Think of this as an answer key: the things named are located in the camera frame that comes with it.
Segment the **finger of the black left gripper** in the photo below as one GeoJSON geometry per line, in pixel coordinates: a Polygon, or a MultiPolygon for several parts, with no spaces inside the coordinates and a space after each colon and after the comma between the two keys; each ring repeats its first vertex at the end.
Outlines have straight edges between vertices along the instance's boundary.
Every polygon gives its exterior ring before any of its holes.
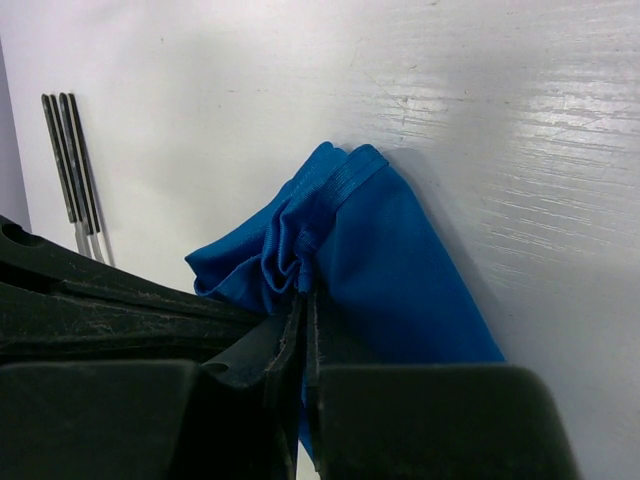
{"type": "Polygon", "coordinates": [[[1,364],[266,365],[265,316],[91,260],[1,220],[1,364]]]}

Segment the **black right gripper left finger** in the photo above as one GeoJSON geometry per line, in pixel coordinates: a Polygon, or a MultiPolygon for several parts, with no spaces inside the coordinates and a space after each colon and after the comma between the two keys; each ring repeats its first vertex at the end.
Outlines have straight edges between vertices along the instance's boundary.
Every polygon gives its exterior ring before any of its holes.
{"type": "Polygon", "coordinates": [[[292,479],[305,302],[221,354],[1,370],[5,479],[292,479]]]}

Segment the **blue satin napkin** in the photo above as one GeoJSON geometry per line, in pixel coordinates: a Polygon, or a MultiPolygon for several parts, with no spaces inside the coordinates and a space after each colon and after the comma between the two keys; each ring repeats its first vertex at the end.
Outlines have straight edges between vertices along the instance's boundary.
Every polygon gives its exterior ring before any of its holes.
{"type": "Polygon", "coordinates": [[[369,144],[320,144],[269,204],[186,260],[199,296],[257,313],[324,285],[392,362],[504,358],[411,187],[369,144]]]}

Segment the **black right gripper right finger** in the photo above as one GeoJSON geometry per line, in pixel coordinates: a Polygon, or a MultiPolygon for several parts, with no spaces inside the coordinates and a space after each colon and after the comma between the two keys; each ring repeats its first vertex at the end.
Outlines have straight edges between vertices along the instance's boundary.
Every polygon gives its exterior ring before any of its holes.
{"type": "Polygon", "coordinates": [[[531,371],[389,365],[322,290],[307,301],[306,400],[324,479],[576,479],[555,402],[531,371]]]}

